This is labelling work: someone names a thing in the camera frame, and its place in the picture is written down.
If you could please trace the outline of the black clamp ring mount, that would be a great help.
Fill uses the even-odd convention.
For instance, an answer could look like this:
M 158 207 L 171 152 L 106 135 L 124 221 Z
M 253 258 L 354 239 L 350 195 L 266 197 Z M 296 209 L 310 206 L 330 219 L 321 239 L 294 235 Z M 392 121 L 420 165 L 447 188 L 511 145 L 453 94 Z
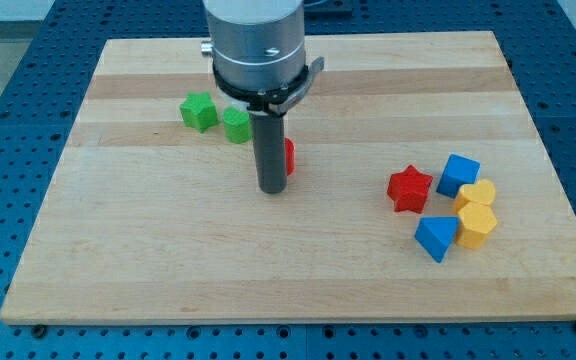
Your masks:
M 304 65 L 296 78 L 270 90 L 237 88 L 228 83 L 215 66 L 212 66 L 212 70 L 217 88 L 235 107 L 254 114 L 283 116 L 307 95 L 316 76 L 324 67 L 325 59 L 317 57 L 309 66 Z

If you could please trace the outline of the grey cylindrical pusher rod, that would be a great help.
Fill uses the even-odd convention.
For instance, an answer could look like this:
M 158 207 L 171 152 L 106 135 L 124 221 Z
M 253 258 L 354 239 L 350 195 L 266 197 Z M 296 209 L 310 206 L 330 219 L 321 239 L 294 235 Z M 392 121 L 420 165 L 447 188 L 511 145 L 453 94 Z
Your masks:
M 251 114 L 250 121 L 259 188 L 280 193 L 287 185 L 283 118 Z

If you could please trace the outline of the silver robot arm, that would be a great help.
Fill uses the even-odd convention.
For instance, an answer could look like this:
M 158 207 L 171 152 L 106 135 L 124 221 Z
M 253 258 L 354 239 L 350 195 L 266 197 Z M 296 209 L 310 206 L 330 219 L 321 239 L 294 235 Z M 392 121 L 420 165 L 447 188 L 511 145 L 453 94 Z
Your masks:
M 284 116 L 323 71 L 307 61 L 302 0 L 203 0 L 217 87 L 250 116 L 258 186 L 267 194 L 287 186 Z

